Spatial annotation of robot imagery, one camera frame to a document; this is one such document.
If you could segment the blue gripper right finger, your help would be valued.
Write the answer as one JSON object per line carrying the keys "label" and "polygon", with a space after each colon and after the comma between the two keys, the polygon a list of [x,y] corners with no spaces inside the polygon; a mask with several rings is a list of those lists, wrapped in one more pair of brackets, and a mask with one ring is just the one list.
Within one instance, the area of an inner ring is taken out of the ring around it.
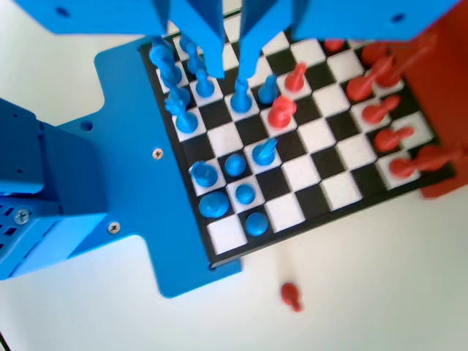
{"label": "blue gripper right finger", "polygon": [[263,46],[291,24],[292,13],[292,1],[242,1],[239,39],[241,79],[255,74]]}

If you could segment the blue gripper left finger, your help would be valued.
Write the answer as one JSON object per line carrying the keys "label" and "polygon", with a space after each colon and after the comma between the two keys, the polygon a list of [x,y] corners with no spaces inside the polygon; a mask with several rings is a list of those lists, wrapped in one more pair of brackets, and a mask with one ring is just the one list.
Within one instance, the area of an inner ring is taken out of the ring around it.
{"label": "blue gripper left finger", "polygon": [[223,78],[225,38],[222,1],[170,1],[169,19],[203,50],[209,75]]}

